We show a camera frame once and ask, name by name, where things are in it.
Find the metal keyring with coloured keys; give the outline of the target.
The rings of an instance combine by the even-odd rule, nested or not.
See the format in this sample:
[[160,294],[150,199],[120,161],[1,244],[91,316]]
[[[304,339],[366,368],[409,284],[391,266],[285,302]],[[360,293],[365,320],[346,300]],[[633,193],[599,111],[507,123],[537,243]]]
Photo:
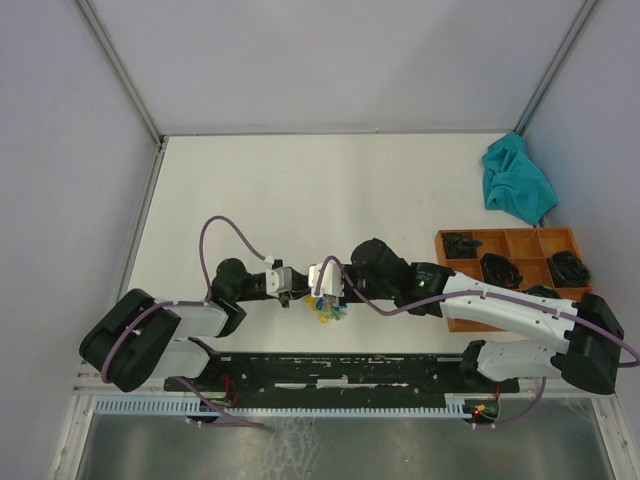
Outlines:
[[347,307],[338,305],[333,301],[326,301],[324,297],[305,297],[305,303],[317,314],[322,324],[340,321],[347,315]]

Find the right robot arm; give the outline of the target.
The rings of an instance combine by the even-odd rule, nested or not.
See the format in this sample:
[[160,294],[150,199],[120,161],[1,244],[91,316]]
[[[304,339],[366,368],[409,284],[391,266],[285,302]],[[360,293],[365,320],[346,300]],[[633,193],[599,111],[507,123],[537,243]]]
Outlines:
[[409,263],[379,239],[360,244],[345,265],[347,302],[389,300],[392,315],[456,318],[520,335],[512,342],[469,344],[459,379],[481,391],[515,378],[561,378],[583,391],[616,387],[624,332],[607,302],[545,298],[490,285],[447,266]]

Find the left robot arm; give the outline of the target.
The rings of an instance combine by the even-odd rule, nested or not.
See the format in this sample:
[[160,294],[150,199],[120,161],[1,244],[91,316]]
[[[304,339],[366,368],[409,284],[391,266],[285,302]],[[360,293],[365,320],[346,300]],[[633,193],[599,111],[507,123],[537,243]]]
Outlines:
[[241,260],[226,259],[202,301],[158,301],[142,289],[130,290],[84,337],[79,355],[103,382],[125,393],[153,377],[172,376],[209,390],[219,383],[221,366],[197,338],[234,333],[246,317],[243,302],[276,300],[286,308],[309,293],[308,276],[280,259],[255,274]]

